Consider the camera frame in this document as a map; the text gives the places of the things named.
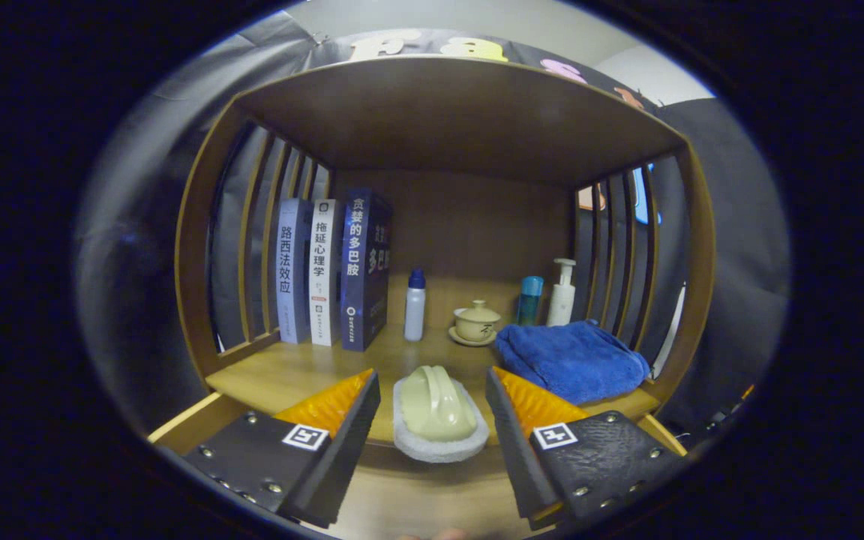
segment teacup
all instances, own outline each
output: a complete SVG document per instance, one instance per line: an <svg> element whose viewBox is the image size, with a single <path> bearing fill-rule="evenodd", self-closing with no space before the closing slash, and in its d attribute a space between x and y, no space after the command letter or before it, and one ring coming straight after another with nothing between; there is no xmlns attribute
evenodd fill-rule
<svg viewBox="0 0 864 540"><path fill-rule="evenodd" d="M467 310L455 311L455 334L465 341L487 341L502 317L485 307L485 300L473 300L472 304Z"/></svg>

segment blue towel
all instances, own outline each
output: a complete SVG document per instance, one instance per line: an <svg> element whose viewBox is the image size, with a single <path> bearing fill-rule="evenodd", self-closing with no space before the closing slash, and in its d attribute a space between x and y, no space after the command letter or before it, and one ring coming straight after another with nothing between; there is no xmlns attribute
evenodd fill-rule
<svg viewBox="0 0 864 540"><path fill-rule="evenodd" d="M593 323L507 325L495 336L495 346L508 371L572 404L635 390L649 373L648 362Z"/></svg>

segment book spine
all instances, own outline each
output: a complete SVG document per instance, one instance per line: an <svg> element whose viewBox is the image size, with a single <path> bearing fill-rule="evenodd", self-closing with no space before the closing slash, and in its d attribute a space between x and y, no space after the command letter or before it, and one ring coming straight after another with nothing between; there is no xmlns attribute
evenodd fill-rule
<svg viewBox="0 0 864 540"><path fill-rule="evenodd" d="M388 315L389 266L392 207L378 195L371 195L369 206L369 228L367 228L366 277L364 277L364 347L385 327Z"/></svg>
<svg viewBox="0 0 864 540"><path fill-rule="evenodd" d="M346 225L343 236L342 272L342 347L349 351L365 351L365 278L367 261L366 239L369 230L369 197L354 190L346 205Z"/></svg>
<svg viewBox="0 0 864 540"><path fill-rule="evenodd" d="M275 243L279 338L286 343L301 343L309 336L308 251L312 208L301 199L285 199L280 204Z"/></svg>
<svg viewBox="0 0 864 540"><path fill-rule="evenodd" d="M339 279L342 209L336 199L318 199L309 252L309 318L312 343L332 346L339 338Z"/></svg>

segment blue bottle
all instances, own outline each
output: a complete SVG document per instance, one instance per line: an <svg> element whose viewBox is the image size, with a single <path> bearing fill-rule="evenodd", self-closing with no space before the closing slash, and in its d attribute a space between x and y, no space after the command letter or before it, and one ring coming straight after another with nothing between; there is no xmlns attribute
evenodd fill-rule
<svg viewBox="0 0 864 540"><path fill-rule="evenodd" d="M518 313L515 324L519 326L534 326L539 314L539 298L542 297L542 284L545 281L539 276L529 276L522 280L522 292L518 295Z"/></svg>

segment white wall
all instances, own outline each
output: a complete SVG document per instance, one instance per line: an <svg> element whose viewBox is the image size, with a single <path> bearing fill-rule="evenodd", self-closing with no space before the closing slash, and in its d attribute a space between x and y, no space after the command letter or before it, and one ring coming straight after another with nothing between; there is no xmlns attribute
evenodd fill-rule
<svg viewBox="0 0 864 540"><path fill-rule="evenodd" d="M714 97L702 82L647 45L618 52L589 67L637 90L657 105Z"/></svg>
<svg viewBox="0 0 864 540"><path fill-rule="evenodd" d="M285 11L311 34L466 30L532 45L590 68L641 44L585 10L555 0L309 0Z"/></svg>
<svg viewBox="0 0 864 540"><path fill-rule="evenodd" d="M713 97L661 52L556 0L307 0L285 11L320 40L393 28L467 30L573 59L656 104Z"/></svg>

